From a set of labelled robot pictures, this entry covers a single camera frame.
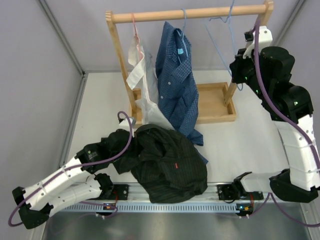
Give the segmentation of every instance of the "blue checkered shirt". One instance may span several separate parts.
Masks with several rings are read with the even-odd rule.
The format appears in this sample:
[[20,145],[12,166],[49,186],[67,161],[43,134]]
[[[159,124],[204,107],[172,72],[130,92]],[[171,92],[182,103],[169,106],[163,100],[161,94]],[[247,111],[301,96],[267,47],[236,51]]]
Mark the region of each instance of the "blue checkered shirt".
[[183,42],[181,35],[180,29],[164,23],[155,63],[158,106],[176,131],[192,143],[203,146],[203,135],[195,130],[199,93],[192,73],[191,44],[186,37]]

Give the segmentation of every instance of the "gray wall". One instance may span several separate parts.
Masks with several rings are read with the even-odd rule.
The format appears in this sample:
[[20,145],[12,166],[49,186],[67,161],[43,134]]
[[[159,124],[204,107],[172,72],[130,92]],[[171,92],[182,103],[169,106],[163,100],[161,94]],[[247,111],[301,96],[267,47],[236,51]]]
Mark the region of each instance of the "gray wall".
[[79,83],[37,1],[0,1],[1,239],[27,239],[24,226],[7,224],[16,205],[11,191],[56,167]]
[[[318,139],[318,149],[320,146],[319,9],[319,0],[307,0],[281,44],[295,57],[291,81],[305,87],[311,94],[314,108],[313,127]],[[320,197],[316,202],[320,213]]]
[[[296,1],[274,0],[274,11],[268,24],[274,36],[278,35]],[[58,19],[77,59],[86,71],[118,71],[120,69],[118,59],[106,24],[105,12],[107,10],[119,14],[226,7],[230,6],[232,0],[47,0],[47,2]],[[255,5],[263,2],[264,0],[235,0],[235,6]],[[255,15],[232,18],[237,48],[245,46],[244,32],[253,27],[255,20]],[[182,28],[184,20],[173,20],[170,23],[177,28]],[[163,24],[163,21],[137,23],[140,37],[153,55],[153,61],[158,52]],[[228,27],[220,20],[214,20],[208,25],[226,61],[233,62],[234,54]],[[133,24],[118,24],[117,28],[124,54],[127,56],[133,37]],[[202,19],[189,19],[186,23],[185,34],[192,44],[194,69],[224,68]]]

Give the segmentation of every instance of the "wooden rack frame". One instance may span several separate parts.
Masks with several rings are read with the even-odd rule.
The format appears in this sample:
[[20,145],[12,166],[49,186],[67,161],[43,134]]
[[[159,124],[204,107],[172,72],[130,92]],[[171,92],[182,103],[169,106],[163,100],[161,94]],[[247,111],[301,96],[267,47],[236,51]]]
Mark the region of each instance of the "wooden rack frame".
[[[258,15],[261,25],[267,25],[274,9],[271,0],[265,0],[261,5],[234,6],[232,16]],[[229,7],[211,7],[185,10],[187,19],[226,17],[229,15]],[[136,118],[136,127],[142,124],[141,109],[136,106],[136,100],[141,97],[140,89],[131,90],[127,84],[128,70],[124,52],[121,47],[116,24],[132,23],[132,13],[113,14],[112,11],[105,13],[106,22],[111,34],[116,55],[119,59],[124,85],[130,101],[130,116]],[[135,22],[165,21],[184,19],[182,10],[154,11],[134,13]],[[197,124],[232,122],[236,120],[236,110],[232,97],[237,89],[235,83],[229,86],[226,82],[197,84],[199,91],[199,116]]]

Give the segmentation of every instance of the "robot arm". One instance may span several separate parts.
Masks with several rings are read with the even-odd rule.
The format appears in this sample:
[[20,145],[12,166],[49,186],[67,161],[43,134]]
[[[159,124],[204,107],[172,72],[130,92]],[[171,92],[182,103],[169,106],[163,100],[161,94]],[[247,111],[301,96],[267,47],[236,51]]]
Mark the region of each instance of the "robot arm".
[[35,228],[61,209],[81,201],[108,199],[114,185],[107,174],[95,173],[107,168],[110,161],[95,165],[90,163],[118,155],[128,145],[130,134],[125,130],[134,125],[134,122],[134,118],[122,120],[120,129],[109,137],[102,138],[101,142],[86,145],[68,163],[45,179],[26,188],[15,188],[12,194],[18,206],[23,203],[19,208],[19,215],[25,227]]
[[[277,46],[268,46],[272,37],[270,31],[261,26],[259,33],[259,66],[264,88],[275,107],[290,121],[302,129],[317,149],[313,131],[313,106],[306,89],[290,83],[291,70],[295,58],[289,52]],[[269,106],[265,99],[261,84],[258,82],[254,61],[253,31],[245,33],[248,47],[240,49],[235,61],[230,64],[232,82],[247,84],[256,96],[262,100],[262,106],[270,113],[282,138],[289,169],[274,173],[247,172],[235,179],[238,187],[245,192],[273,192],[284,201],[309,203],[318,197],[320,186],[319,166],[310,144],[301,132],[284,121]]]

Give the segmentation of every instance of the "metal floor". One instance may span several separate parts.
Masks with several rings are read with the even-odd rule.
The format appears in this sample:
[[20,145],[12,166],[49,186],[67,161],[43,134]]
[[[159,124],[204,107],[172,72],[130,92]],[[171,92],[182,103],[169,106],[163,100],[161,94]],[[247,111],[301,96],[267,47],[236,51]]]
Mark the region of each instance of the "metal floor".
[[[292,217],[304,221],[300,204],[282,203]],[[60,212],[50,220],[60,231],[83,213]],[[42,240],[310,240],[298,225],[268,203],[250,219],[218,213],[118,213],[102,220],[85,216],[54,235],[48,225]]]

